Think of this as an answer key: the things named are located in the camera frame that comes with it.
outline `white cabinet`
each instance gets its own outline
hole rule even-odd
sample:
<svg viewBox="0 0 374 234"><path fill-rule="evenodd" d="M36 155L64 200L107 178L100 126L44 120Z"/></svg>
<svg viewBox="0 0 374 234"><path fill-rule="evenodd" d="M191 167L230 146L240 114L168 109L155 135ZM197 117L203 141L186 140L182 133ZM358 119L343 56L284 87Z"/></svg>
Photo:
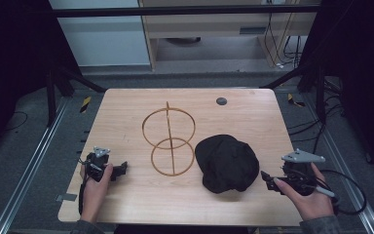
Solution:
<svg viewBox="0 0 374 234"><path fill-rule="evenodd" d="M53 9L138 7L136 0L50 0ZM81 69L150 66L141 17L59 18Z"/></svg>
<svg viewBox="0 0 374 234"><path fill-rule="evenodd" d="M138 0L140 7L260 5L266 0ZM317 4L320 0L277 0L274 4ZM308 35L316 13L220 14L143 17L152 66L158 40L177 37L239 36L250 29L271 66L279 61L287 36Z"/></svg>

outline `table top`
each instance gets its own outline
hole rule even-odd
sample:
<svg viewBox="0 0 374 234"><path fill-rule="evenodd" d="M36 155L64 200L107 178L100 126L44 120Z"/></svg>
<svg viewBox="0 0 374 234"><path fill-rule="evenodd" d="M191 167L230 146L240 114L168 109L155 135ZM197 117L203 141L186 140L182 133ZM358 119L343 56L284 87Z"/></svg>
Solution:
<svg viewBox="0 0 374 234"><path fill-rule="evenodd" d="M218 98L225 98L227 103L218 104ZM170 150L161 149L169 147L169 140L165 140L168 134L174 138L174 169ZM154 150L153 162L158 170L171 174L188 168L194 157L192 148L201 140L220 134L248 143L259 160L260 170L272 176L282 176L281 156L293 151L272 90L108 90L81 158L85 160L94 146L99 146L111 150L110 163L118 166L128 161L129 167L126 175L110 183L98 221L297 226L301 217L293 204L278 192L269 191L261 175L245 192L214 194L203 186L203 173L196 159L187 172L177 176L163 175L153 167L152 144L163 141L158 145L161 148ZM191 135L192 148L187 144L177 147ZM67 193L79 194L80 167L77 164ZM58 218L65 222L78 220L78 199L63 201Z"/></svg>

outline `hand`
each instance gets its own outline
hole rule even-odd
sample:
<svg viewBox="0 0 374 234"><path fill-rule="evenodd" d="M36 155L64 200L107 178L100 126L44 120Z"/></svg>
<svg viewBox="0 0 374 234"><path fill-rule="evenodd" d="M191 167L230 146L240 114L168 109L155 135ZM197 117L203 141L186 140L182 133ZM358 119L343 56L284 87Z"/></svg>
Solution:
<svg viewBox="0 0 374 234"><path fill-rule="evenodd" d="M108 190L108 184L113 171L112 164L105 168L104 175L99 182L89 178L84 190L83 212L81 220L96 224L99 210L104 202ZM85 176L85 168L81 167L81 177Z"/></svg>
<svg viewBox="0 0 374 234"><path fill-rule="evenodd" d="M315 176L324 181L323 174L318 170L315 164L311 164ZM334 215L332 202L330 198L322 193L314 191L309 196L302 196L296 192L286 182L275 178L275 184L294 204L304 221Z"/></svg>

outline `cable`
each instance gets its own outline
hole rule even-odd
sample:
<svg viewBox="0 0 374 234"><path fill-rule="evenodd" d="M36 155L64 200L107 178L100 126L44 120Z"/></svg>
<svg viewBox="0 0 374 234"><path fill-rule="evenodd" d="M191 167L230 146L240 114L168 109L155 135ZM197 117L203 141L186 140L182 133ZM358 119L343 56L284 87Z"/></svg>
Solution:
<svg viewBox="0 0 374 234"><path fill-rule="evenodd" d="M81 158L79 159L79 162L84 165L84 176L83 176L83 183L80 186L80 193L78 196L78 213L81 215L84 208L84 190L87 186L87 182L90 179L87 173L87 165L89 164L88 161L83 162Z"/></svg>
<svg viewBox="0 0 374 234"><path fill-rule="evenodd" d="M332 110L336 109L336 108L343 108L343 107L342 107L342 105L340 105L340 104L336 104L336 105L332 106L329 110L327 110L327 112L326 112L326 117L329 118L329 117L332 117L334 114L336 114L337 112L332 113L332 114L329 115L329 113L330 113ZM289 128L287 128L287 129L289 130L289 129L294 129L294 128L297 128L297 127L305 126L305 125L308 125L308 124L312 124L312 125L308 126L307 128L305 128L305 129L303 129L303 130L301 130L301 131L298 131L298 132L296 132L296 133L289 134L290 136L292 136L292 135L300 134L300 133L302 133L302 132L304 132L304 131L309 130L312 126L314 126L314 125L317 124L318 122L319 122L319 120L316 120L316 121L310 121L310 122L307 122L307 123L304 123L304 124L300 124L300 125L296 125L296 126L293 126L293 127L289 127ZM315 140L316 140L316 141L315 141L315 144L314 144L314 153L315 153L315 152L316 152L316 149L317 149L317 146L318 146L318 139L319 139L319 137L320 137L320 135L322 134L323 131L324 131L324 126L321 126L317 136L312 137L312 138L306 138L306 139L295 139L295 140L292 140L291 142L303 142L303 141L309 141L309 140L313 140L313 139L315 139Z"/></svg>
<svg viewBox="0 0 374 234"><path fill-rule="evenodd" d="M323 179L316 177L316 181L320 187L328 189L329 191L332 191L329 184L327 184Z"/></svg>
<svg viewBox="0 0 374 234"><path fill-rule="evenodd" d="M366 206L367 206L366 195L365 195L365 192L363 191L363 189L359 186L359 184L357 184L357 182L355 182L349 176L341 174L341 173L333 171L333 170L320 170L320 172L321 173L332 173L332 174L336 174L337 176L342 176L343 178L347 179L349 182L351 182L352 184L354 184L356 186L356 188L360 191L361 195L362 195L363 203L362 203L362 206L361 206L361 208L359 210L351 212L351 211L344 211L344 210L339 209L340 213L345 214L345 215L358 215L358 214L360 214L361 212L363 212L366 209Z"/></svg>
<svg viewBox="0 0 374 234"><path fill-rule="evenodd" d="M330 99L332 99L332 98L338 98L338 99L340 99L340 96L336 95L336 96L328 97L328 98L324 101L324 103L327 103L327 102L328 102Z"/></svg>
<svg viewBox="0 0 374 234"><path fill-rule="evenodd" d="M335 108L333 108L333 109L337 109L337 108L343 108L343 106L342 105L340 105L340 104L337 104L336 106L335 106ZM336 111L336 112L334 112L334 113L332 113L331 115L328 115L327 116L327 118L330 118L330 117L332 117L333 115L335 115L335 114L337 114L338 112Z"/></svg>
<svg viewBox="0 0 374 234"><path fill-rule="evenodd" d="M88 161L83 161L81 158L78 158L78 162L82 165L86 165L88 163Z"/></svg>
<svg viewBox="0 0 374 234"><path fill-rule="evenodd" d="M28 114L26 114L25 112L23 111L15 111L14 114L23 114L25 116L25 119L22 121L22 123L18 124L17 126L15 127L12 127L12 128L9 128L9 129L6 129L5 131L11 131L11 130L14 130L14 129L17 129L19 128L20 126L22 126L26 120L28 120Z"/></svg>
<svg viewBox="0 0 374 234"><path fill-rule="evenodd" d="M297 36L297 43L296 43L296 51L295 52L287 52L286 51L286 48L288 47L288 44L289 44L289 41L290 41L290 37L291 36L288 36L287 39L286 39L286 42L284 44L284 48L283 48L283 55L288 58L288 59L293 59L293 68L296 68L297 66L299 66L299 48L301 47L301 36Z"/></svg>
<svg viewBox="0 0 374 234"><path fill-rule="evenodd" d="M268 0L267 3L270 4L270 5L273 4L272 0ZM264 34L264 44L265 44L267 52L269 53L270 59L272 60L272 62L275 62L275 60L272 57L272 54L270 53L270 50L267 47L267 42L266 41L267 41L268 31L270 31L270 34L272 35L272 41L273 41L273 44L275 45L275 48L276 48L276 55L277 55L278 59L281 61L281 65L286 65L288 63L291 63L291 61L283 61L281 59L281 57L279 56L278 45L276 44L275 36L273 35L273 30L272 30L272 13L269 13L269 21L268 21L266 31L265 31L265 34Z"/></svg>
<svg viewBox="0 0 374 234"><path fill-rule="evenodd" d="M320 126L320 130L318 131L318 135L317 135L317 138L316 138L316 140L315 140L314 150L312 151L313 154L316 153L316 150L317 150L317 148L318 148L318 140L319 140L319 138L320 138L320 135L323 133L325 127L326 127L325 124L322 124L322 125Z"/></svg>

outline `black hat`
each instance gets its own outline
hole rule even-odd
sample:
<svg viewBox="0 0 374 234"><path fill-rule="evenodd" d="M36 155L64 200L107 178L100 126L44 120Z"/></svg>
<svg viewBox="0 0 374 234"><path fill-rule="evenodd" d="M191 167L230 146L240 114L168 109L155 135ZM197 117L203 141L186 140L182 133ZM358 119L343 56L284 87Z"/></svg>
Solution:
<svg viewBox="0 0 374 234"><path fill-rule="evenodd" d="M259 161L250 146L229 135L211 136L196 146L203 185L213 193L245 191L259 175Z"/></svg>

